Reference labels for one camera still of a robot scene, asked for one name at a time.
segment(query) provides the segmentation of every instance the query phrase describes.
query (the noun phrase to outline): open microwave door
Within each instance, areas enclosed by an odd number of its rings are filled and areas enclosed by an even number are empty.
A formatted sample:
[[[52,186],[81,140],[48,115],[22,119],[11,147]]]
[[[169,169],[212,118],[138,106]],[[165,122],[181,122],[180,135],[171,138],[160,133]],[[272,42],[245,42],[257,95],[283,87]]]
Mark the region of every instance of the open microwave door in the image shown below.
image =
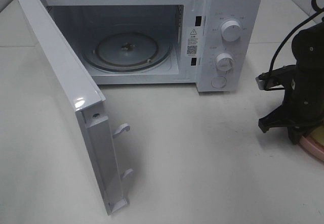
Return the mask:
[[[49,81],[55,99],[71,128],[83,136],[90,161],[108,214],[127,205],[122,176],[118,171],[113,138],[124,130],[121,125],[111,133],[104,110],[105,97],[68,44],[40,0],[18,0],[36,41],[36,48],[51,71]]]

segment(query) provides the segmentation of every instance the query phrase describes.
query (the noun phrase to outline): microwave oven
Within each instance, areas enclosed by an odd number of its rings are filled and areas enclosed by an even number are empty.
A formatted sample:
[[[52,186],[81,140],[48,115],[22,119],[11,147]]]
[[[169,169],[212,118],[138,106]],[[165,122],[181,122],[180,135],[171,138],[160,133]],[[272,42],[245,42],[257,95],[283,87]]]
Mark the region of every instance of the microwave oven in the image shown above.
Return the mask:
[[[128,202],[98,84],[236,90],[260,0],[18,0],[108,214]]]

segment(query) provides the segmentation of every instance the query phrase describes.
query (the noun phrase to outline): black cable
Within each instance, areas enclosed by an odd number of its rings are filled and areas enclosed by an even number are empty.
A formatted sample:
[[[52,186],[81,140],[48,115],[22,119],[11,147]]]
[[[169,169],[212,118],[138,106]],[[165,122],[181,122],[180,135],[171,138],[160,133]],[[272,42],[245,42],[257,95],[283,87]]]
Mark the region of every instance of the black cable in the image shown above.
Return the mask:
[[[277,90],[284,90],[283,87],[279,87],[279,88],[267,88],[269,80],[271,78],[271,74],[273,71],[273,66],[274,66],[274,62],[279,54],[279,52],[281,51],[281,49],[284,47],[284,45],[287,43],[288,39],[290,39],[290,37],[298,30],[300,29],[302,26],[304,26],[305,24],[307,24],[308,22],[310,22],[311,20],[313,20],[314,18],[316,18],[318,15],[320,15],[321,13],[324,12],[324,8],[319,8],[317,5],[316,0],[312,0],[312,7],[313,9],[316,11],[316,13],[314,13],[312,16],[310,16],[309,18],[307,18],[306,20],[304,20],[303,22],[301,22],[300,24],[298,24],[286,37],[285,39],[281,42],[281,44],[279,45],[278,49],[276,50],[276,52],[274,53],[271,63],[270,63],[270,68],[268,71],[268,76],[267,79],[264,83],[264,87],[263,89],[265,91],[277,91]]]

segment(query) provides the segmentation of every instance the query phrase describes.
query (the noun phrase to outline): white table surface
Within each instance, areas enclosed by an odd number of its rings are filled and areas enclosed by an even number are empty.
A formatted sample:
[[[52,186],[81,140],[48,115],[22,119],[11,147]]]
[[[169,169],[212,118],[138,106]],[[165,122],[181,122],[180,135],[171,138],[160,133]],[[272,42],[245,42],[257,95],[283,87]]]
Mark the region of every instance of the white table surface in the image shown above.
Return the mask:
[[[283,94],[258,90],[254,78],[305,18],[291,0],[262,0],[236,92],[101,87],[112,126],[131,125],[116,153],[121,170],[135,170],[130,205],[107,216],[13,1],[0,14],[0,223],[324,223],[324,164],[285,129],[258,128]],[[278,66],[295,63],[290,46]]]

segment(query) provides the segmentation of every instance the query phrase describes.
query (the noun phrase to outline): qr code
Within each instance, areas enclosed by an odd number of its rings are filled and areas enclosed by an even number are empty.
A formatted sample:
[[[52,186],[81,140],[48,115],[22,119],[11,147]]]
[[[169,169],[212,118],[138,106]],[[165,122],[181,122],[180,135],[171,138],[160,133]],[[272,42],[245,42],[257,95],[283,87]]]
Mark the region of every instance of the qr code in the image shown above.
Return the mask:
[[[198,46],[188,46],[187,48],[187,55],[195,55],[197,54]]]

